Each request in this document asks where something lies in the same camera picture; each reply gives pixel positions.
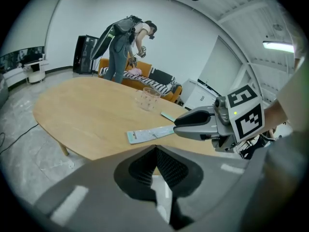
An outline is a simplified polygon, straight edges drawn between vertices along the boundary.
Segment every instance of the black cabinet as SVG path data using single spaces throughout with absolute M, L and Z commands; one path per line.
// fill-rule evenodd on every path
M 91 74 L 93 68 L 93 60 L 90 60 L 90 54 L 98 41 L 97 37 L 85 35 L 78 36 L 73 71 L 79 74 Z

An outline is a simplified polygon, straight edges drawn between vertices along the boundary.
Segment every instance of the marble floor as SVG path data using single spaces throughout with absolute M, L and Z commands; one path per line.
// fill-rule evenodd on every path
M 58 71 L 46 75 L 42 83 L 23 84 L 10 92 L 10 96 L 0 109 L 0 132 L 5 132 L 5 141 L 0 151 L 9 146 L 19 135 L 36 125 L 32 114 L 33 106 L 39 95 L 48 88 L 61 82 L 79 77 L 72 70 Z M 221 153 L 223 157 L 238 158 L 237 154 Z M 22 136 L 11 148 L 0 156 L 1 170 L 14 193 L 34 202 L 53 184 L 60 181 L 89 160 L 70 152 L 66 157 L 58 143 L 40 126 Z M 158 199 L 162 200 L 159 212 L 169 213 L 170 201 L 164 200 L 170 190 L 162 177 L 153 182 Z

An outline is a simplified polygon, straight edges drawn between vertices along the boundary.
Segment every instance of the striped blanket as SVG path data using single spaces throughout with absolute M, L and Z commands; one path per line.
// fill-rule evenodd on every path
M 99 76 L 104 76 L 105 73 L 107 72 L 108 67 L 104 67 L 100 70 Z M 152 79 L 149 79 L 147 77 L 144 76 L 134 76 L 132 74 L 130 74 L 128 71 L 124 72 L 124 79 L 130 79 L 130 80 L 134 80 L 134 81 L 139 81 L 141 83 L 143 83 L 144 85 L 148 85 L 151 88 L 153 88 L 154 90 L 156 90 L 159 94 L 161 94 L 161 96 L 166 96 L 168 95 L 168 93 L 170 91 L 172 91 L 173 93 L 175 92 L 175 90 L 177 89 L 178 86 L 180 86 L 179 83 L 175 82 L 175 77 L 172 78 L 172 81 L 167 84 L 160 84 Z

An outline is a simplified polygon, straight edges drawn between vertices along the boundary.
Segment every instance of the fluorescent light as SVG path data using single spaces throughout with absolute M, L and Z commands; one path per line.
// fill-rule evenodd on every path
M 276 41 L 263 41 L 263 46 L 266 49 L 274 49 L 294 53 L 293 45 L 288 43 L 281 43 Z

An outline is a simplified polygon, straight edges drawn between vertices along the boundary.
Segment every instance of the oval table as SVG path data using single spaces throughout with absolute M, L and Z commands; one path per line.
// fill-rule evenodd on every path
M 148 112 L 135 103 L 136 90 L 102 78 L 78 77 L 44 92 L 33 114 L 39 125 L 67 149 L 96 160 L 145 145 L 168 145 L 195 153 L 216 156 L 211 140 L 195 141 L 172 134 L 131 145 L 127 131 L 151 129 L 173 122 L 187 110 L 159 99 L 156 111 Z

